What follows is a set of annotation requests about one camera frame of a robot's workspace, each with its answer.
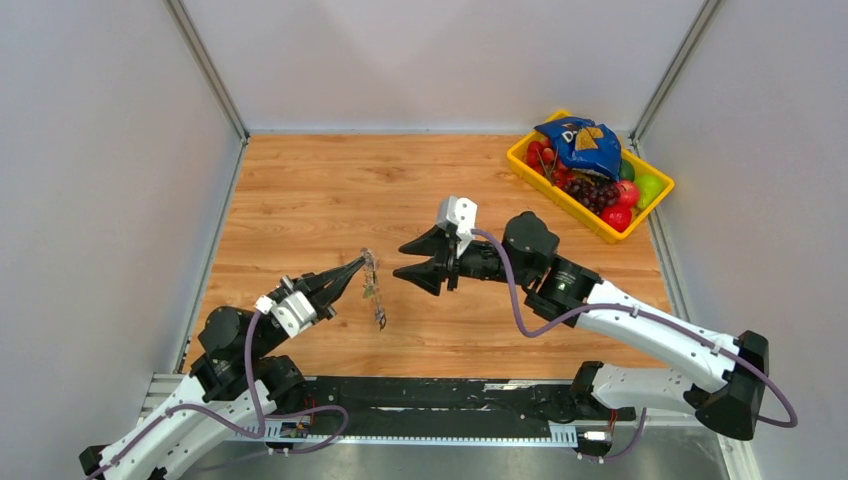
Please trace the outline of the metal key organizer ring plate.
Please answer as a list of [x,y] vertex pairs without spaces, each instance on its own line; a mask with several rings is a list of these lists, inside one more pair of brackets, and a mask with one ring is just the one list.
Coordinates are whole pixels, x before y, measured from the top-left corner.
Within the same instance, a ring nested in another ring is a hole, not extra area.
[[381,292],[377,277],[378,261],[374,253],[368,248],[361,249],[362,258],[365,261],[363,271],[365,272],[365,284],[363,297],[372,301],[374,306],[374,318],[377,312],[385,312],[382,304]]

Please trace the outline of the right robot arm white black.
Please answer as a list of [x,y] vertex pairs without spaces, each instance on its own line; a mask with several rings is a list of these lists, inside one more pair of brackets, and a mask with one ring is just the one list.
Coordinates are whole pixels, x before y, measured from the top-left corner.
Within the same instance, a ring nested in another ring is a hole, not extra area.
[[[694,416],[723,436],[749,441],[763,422],[768,386],[768,340],[751,330],[732,336],[702,329],[647,305],[599,274],[560,256],[559,238],[534,213],[510,219],[501,241],[447,215],[400,252],[424,262],[394,270],[394,277],[439,295],[460,278],[505,283],[518,315],[522,304],[546,320],[519,331],[538,337],[558,325],[581,328],[625,343],[663,362],[661,368],[583,363],[571,403],[584,417],[605,409],[648,407]],[[523,293],[525,299],[519,301]]]

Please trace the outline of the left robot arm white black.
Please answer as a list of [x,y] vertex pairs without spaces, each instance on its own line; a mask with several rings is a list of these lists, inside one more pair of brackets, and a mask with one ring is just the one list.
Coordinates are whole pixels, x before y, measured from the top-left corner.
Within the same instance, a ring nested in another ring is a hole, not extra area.
[[122,438],[80,454],[86,478],[179,479],[229,438],[263,440],[274,420],[288,424],[285,440],[306,437],[327,409],[294,362],[273,352],[335,317],[335,302],[360,271],[371,285],[369,251],[320,273],[285,276],[251,309],[213,310],[198,336],[201,356],[166,398]]

